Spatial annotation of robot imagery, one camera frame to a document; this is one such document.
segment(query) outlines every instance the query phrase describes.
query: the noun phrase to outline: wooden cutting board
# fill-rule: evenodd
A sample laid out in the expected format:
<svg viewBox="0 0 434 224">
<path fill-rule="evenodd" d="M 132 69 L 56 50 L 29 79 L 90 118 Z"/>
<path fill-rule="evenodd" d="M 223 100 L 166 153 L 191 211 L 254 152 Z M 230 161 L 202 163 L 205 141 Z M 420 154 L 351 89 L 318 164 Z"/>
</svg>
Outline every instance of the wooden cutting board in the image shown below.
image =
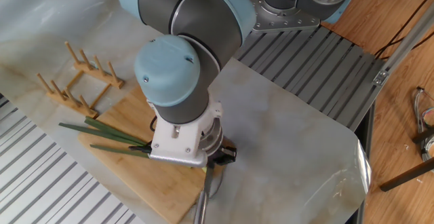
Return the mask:
<svg viewBox="0 0 434 224">
<path fill-rule="evenodd" d="M 154 116 L 137 85 L 98 121 L 150 141 L 153 132 L 149 125 Z M 127 149 L 128 145 L 90 134 L 81 133 L 79 141 L 169 223 L 179 223 L 202 190 L 202 169 L 93 149 L 90 144 L 118 149 Z"/>
</svg>

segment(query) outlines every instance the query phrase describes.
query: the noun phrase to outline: green onion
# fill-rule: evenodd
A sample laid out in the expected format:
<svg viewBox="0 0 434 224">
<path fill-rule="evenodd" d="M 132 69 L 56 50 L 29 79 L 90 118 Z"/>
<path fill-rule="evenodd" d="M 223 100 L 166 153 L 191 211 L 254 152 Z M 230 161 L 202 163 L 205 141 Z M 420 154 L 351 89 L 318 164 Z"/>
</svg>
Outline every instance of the green onion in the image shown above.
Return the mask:
<svg viewBox="0 0 434 224">
<path fill-rule="evenodd" d="M 124 132 L 121 132 L 117 129 L 112 128 L 111 126 L 108 126 L 102 122 L 97 121 L 96 119 L 92 119 L 88 116 L 86 116 L 86 120 L 84 121 L 84 123 L 86 123 L 89 126 L 93 126 L 103 132 L 136 142 L 136 143 L 140 143 L 141 145 L 146 145 L 146 142 L 140 140 L 139 138 L 136 138 L 134 136 L 128 135 Z"/>
<path fill-rule="evenodd" d="M 122 149 L 112 149 L 110 147 L 105 147 L 105 146 L 100 146 L 100 145 L 90 145 L 90 147 L 95 148 L 95 149 L 100 149 L 100 150 L 104 150 L 104 151 L 108 151 L 108 152 L 113 152 L 113 153 L 122 153 L 122 154 L 126 154 L 126 155 L 133 155 L 133 156 L 138 156 L 138 157 L 144 157 L 144 158 L 148 158 L 148 155 L 142 152 L 138 152 L 138 151 L 129 151 L 129 150 L 122 150 Z"/>
<path fill-rule="evenodd" d="M 131 140 L 128 140 L 128 139 L 125 139 L 125 138 L 121 138 L 121 137 L 112 135 L 112 134 L 110 134 L 108 132 L 103 132 L 103 131 L 100 131 L 100 130 L 86 128 L 86 127 L 83 127 L 83 126 L 75 126 L 75 125 L 70 125 L 70 124 L 65 124 L 65 123 L 59 123 L 59 126 L 63 126 L 65 128 L 77 130 L 79 132 L 84 132 L 84 133 L 92 134 L 92 135 L 95 135 L 95 136 L 101 136 L 103 138 L 111 139 L 111 140 L 118 141 L 118 142 L 121 142 L 121 143 L 127 143 L 129 145 L 143 146 L 141 143 L 136 143 L 134 141 L 131 141 Z"/>
</svg>

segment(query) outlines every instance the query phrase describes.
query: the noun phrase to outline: metal mounting plate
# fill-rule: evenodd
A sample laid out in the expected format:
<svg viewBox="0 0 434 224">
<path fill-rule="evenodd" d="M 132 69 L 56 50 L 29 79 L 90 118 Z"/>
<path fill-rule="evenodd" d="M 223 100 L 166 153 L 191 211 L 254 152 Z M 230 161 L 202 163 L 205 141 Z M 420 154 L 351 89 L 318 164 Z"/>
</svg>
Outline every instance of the metal mounting plate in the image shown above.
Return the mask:
<svg viewBox="0 0 434 224">
<path fill-rule="evenodd" d="M 389 78 L 390 73 L 385 70 L 380 70 L 372 81 L 374 86 L 383 86 L 386 83 L 387 78 Z"/>
<path fill-rule="evenodd" d="M 296 8 L 278 10 L 265 0 L 250 0 L 256 11 L 254 31 L 278 33 L 281 31 L 298 31 L 315 29 L 321 20 Z"/>
</svg>

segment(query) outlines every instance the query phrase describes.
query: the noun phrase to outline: metal clamp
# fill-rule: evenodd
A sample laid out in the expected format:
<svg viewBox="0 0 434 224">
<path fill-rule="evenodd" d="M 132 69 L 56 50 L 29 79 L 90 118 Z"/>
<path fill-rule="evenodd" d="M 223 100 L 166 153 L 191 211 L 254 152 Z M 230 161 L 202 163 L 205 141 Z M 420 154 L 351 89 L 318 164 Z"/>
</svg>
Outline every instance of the metal clamp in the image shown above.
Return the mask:
<svg viewBox="0 0 434 224">
<path fill-rule="evenodd" d="M 372 81 L 372 85 L 382 87 L 389 78 L 390 73 L 386 70 L 380 70 Z"/>
</svg>

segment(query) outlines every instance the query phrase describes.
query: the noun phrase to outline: metal frame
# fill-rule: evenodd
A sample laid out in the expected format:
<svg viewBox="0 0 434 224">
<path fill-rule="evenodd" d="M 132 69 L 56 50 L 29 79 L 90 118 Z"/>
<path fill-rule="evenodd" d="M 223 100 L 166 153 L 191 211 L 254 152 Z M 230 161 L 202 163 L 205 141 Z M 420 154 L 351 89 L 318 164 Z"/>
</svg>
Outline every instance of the metal frame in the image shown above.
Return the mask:
<svg viewBox="0 0 434 224">
<path fill-rule="evenodd" d="M 0 220 L 142 223 L 0 94 Z"/>
<path fill-rule="evenodd" d="M 384 64 L 322 26 L 252 32 L 234 57 L 353 131 L 380 92 L 371 82 Z"/>
<path fill-rule="evenodd" d="M 370 158 L 372 132 L 374 129 L 374 116 L 375 116 L 375 102 L 372 104 L 370 110 L 365 115 L 364 119 L 356 129 L 355 134 L 360 140 L 361 146 L 366 153 L 366 157 Z M 346 222 L 346 224 L 363 224 L 363 216 L 365 214 L 365 201 L 361 203 L 359 209 L 354 215 Z"/>
<path fill-rule="evenodd" d="M 381 70 L 375 76 L 372 83 L 375 86 L 382 87 L 390 74 L 401 64 L 402 60 L 408 55 L 412 48 L 419 42 L 425 33 L 434 24 L 434 3 L 426 10 L 419 21 L 413 27 L 413 29 L 407 34 L 407 36 L 399 44 L 398 48 L 393 52 L 392 56 L 383 65 Z"/>
</svg>

